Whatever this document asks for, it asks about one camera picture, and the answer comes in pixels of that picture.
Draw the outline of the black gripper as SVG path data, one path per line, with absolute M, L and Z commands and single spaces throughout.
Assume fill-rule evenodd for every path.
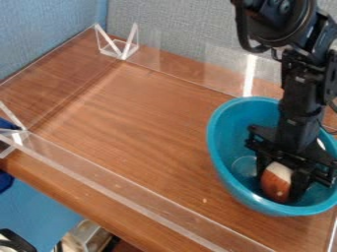
M 256 156 L 256 177 L 260 178 L 264 169 L 273 161 L 290 168 L 291 175 L 290 200 L 298 201 L 311 182 L 331 187 L 337 180 L 337 157 L 325 151 L 313 141 L 297 153 L 279 147 L 275 143 L 277 129 L 273 127 L 248 125 L 248 137 L 244 146 Z

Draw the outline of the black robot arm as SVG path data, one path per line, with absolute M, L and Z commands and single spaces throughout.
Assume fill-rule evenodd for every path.
M 311 183 L 330 187 L 337 159 L 318 146 L 323 110 L 337 97 L 337 22 L 317 0 L 230 0 L 236 36 L 251 53 L 282 64 L 283 97 L 274 128 L 250 125 L 260 187 L 274 201 L 298 200 Z

